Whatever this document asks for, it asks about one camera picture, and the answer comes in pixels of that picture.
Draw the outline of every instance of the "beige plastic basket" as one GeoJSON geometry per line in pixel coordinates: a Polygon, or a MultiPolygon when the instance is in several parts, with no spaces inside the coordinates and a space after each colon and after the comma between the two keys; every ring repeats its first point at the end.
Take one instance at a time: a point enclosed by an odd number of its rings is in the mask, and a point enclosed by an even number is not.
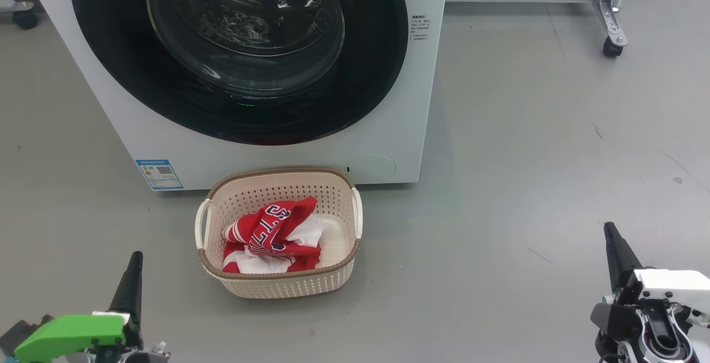
{"type": "Polygon", "coordinates": [[[195,241],[202,265],[242,298],[292,298],[337,290],[350,278],[361,238],[360,193],[345,175],[326,168],[234,175],[210,191],[195,217],[195,241]],[[314,214],[324,223],[316,269],[283,274],[234,274],[221,270],[224,227],[271,202],[298,201],[308,196],[318,199],[314,214]]]}

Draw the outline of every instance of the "caster wheel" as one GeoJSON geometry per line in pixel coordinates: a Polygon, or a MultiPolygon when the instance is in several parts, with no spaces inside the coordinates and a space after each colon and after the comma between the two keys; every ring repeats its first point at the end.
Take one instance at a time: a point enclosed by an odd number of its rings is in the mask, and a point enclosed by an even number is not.
{"type": "Polygon", "coordinates": [[[20,29],[33,29],[37,27],[37,16],[34,12],[19,11],[13,12],[12,21],[17,24],[20,29]]]}
{"type": "Polygon", "coordinates": [[[604,56],[607,58],[616,58],[619,55],[621,55],[621,52],[623,52],[623,47],[619,47],[618,45],[614,45],[613,42],[611,42],[611,38],[606,37],[606,41],[604,42],[603,52],[604,52],[604,56]]]}

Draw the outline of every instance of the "brown basket rim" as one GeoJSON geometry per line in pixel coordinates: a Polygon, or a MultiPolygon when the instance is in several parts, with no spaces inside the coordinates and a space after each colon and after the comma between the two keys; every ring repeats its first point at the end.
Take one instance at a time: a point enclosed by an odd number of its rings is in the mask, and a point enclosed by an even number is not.
{"type": "MultiPolygon", "coordinates": [[[[348,178],[348,176],[345,176],[341,171],[331,169],[331,168],[320,168],[320,167],[299,167],[299,168],[281,168],[281,169],[267,169],[267,170],[254,170],[251,172],[245,172],[245,173],[239,173],[238,175],[232,175],[229,176],[228,178],[224,178],[222,181],[219,183],[215,184],[215,186],[210,190],[210,193],[207,194],[208,199],[212,199],[217,191],[219,191],[223,186],[225,186],[227,183],[230,183],[231,181],[234,181],[235,179],[243,179],[243,178],[253,178],[253,177],[258,177],[258,176],[263,176],[263,175],[281,175],[281,174],[288,174],[288,173],[329,173],[335,176],[338,176],[341,178],[345,183],[350,186],[350,188],[355,188],[355,184],[353,184],[353,181],[348,178]]],[[[207,259],[207,255],[205,252],[205,249],[200,248],[197,250],[198,255],[200,256],[200,261],[202,261],[202,265],[205,267],[205,269],[210,272],[212,275],[217,277],[218,279],[224,279],[224,280],[282,280],[282,279],[297,279],[299,277],[308,277],[310,275],[321,275],[321,274],[328,274],[332,273],[336,270],[340,270],[345,265],[349,264],[353,259],[355,259],[355,255],[357,255],[358,251],[360,250],[360,245],[362,244],[362,240],[360,238],[355,240],[355,244],[353,245],[353,249],[350,250],[350,254],[345,257],[342,261],[340,261],[337,264],[334,265],[329,265],[328,267],[321,267],[320,269],[312,269],[312,270],[304,270],[304,271],[294,271],[291,273],[273,273],[273,274],[241,274],[241,273],[226,273],[223,272],[222,270],[216,268],[213,266],[213,264],[210,263],[210,261],[207,259]]]]}
{"type": "Polygon", "coordinates": [[[241,274],[241,273],[226,273],[223,272],[220,269],[217,269],[214,267],[210,261],[207,259],[207,254],[205,252],[205,249],[198,249],[197,253],[200,255],[200,261],[202,261],[202,265],[205,267],[205,269],[210,272],[212,275],[217,277],[218,279],[221,280],[282,280],[282,279],[297,279],[300,277],[309,277],[310,275],[321,275],[321,274],[328,274],[332,273],[334,271],[340,270],[343,267],[345,267],[347,264],[350,263],[353,259],[355,259],[355,255],[357,255],[358,251],[360,250],[360,244],[361,240],[360,238],[355,240],[355,244],[353,245],[353,249],[350,250],[350,254],[348,254],[345,259],[340,261],[338,264],[334,265],[329,265],[328,267],[321,267],[320,269],[312,269],[312,270],[303,270],[303,271],[294,271],[291,273],[269,273],[269,274],[241,274]]]}
{"type": "Polygon", "coordinates": [[[222,181],[219,183],[216,183],[215,186],[213,186],[212,189],[210,189],[210,192],[207,194],[208,199],[212,199],[217,191],[219,191],[223,186],[225,186],[227,183],[230,183],[234,181],[235,179],[243,179],[243,178],[255,178],[259,176],[264,176],[264,175],[283,175],[283,174],[289,174],[289,173],[329,173],[331,175],[338,176],[341,178],[345,183],[350,186],[350,188],[355,188],[355,183],[348,178],[348,176],[345,176],[341,171],[331,169],[331,168],[320,168],[320,167],[297,167],[297,168],[281,168],[281,169],[266,169],[266,170],[253,170],[250,172],[245,172],[245,173],[239,173],[238,175],[231,175],[227,178],[223,178],[222,181]]]}

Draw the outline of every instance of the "white robot part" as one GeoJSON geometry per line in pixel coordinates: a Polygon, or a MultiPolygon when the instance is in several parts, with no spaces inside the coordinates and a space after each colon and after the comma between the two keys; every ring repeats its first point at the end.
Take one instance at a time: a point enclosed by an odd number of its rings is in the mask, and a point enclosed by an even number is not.
{"type": "Polygon", "coordinates": [[[639,298],[667,299],[700,312],[710,312],[710,279],[695,270],[634,270],[643,288],[639,298]]]}
{"type": "Polygon", "coordinates": [[[710,347],[708,347],[705,342],[692,339],[690,339],[690,342],[693,344],[695,358],[699,363],[707,363],[707,361],[710,361],[710,347]]]}

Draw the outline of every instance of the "washing machine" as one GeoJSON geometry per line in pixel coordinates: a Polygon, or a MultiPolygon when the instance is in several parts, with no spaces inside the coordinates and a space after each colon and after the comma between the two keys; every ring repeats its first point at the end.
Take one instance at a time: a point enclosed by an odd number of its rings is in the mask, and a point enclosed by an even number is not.
{"type": "Polygon", "coordinates": [[[444,0],[40,1],[156,191],[419,179],[444,0]]]}

